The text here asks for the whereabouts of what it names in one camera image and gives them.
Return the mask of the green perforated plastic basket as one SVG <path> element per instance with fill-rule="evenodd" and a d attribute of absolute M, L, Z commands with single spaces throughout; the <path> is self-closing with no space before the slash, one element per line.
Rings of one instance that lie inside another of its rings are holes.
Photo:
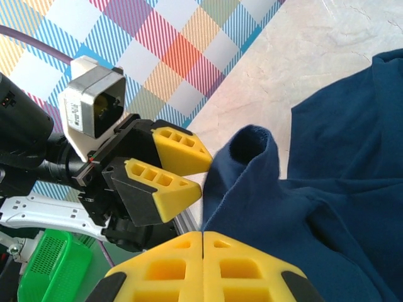
<path fill-rule="evenodd" d="M 18 288 L 18 302 L 74 302 L 93 253 L 95 239 L 45 230 Z"/>

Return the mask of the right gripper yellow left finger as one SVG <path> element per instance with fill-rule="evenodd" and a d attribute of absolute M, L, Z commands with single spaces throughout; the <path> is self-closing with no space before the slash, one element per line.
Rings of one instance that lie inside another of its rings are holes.
<path fill-rule="evenodd" d="M 202 233 L 188 232 L 111 268 L 86 302 L 202 302 Z"/>

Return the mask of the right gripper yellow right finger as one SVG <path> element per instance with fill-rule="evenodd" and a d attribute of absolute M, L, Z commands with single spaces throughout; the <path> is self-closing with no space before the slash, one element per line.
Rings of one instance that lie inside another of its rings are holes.
<path fill-rule="evenodd" d="M 217 232 L 203 233 L 205 302 L 324 302 L 296 266 Z"/>

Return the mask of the navy blue printed t-shirt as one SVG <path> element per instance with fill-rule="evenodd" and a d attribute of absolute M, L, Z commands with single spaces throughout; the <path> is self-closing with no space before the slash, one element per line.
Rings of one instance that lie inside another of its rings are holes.
<path fill-rule="evenodd" d="M 240 129 L 202 228 L 299 267 L 326 302 L 403 302 L 403 48 L 293 107 L 285 179 L 271 132 Z"/>

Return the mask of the metal clamp bracket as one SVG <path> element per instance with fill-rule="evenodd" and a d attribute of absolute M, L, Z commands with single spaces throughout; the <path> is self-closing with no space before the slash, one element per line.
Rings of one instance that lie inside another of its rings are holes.
<path fill-rule="evenodd" d="M 28 263 L 32 255 L 31 239 L 17 238 L 7 249 L 15 262 Z"/>

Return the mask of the aluminium frame side rail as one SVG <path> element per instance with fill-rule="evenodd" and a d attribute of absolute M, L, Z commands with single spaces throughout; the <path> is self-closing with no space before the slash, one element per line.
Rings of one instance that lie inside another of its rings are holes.
<path fill-rule="evenodd" d="M 173 219 L 174 229 L 178 235 L 188 232 L 198 232 L 200 227 L 193 216 L 190 208 L 186 208 Z"/>

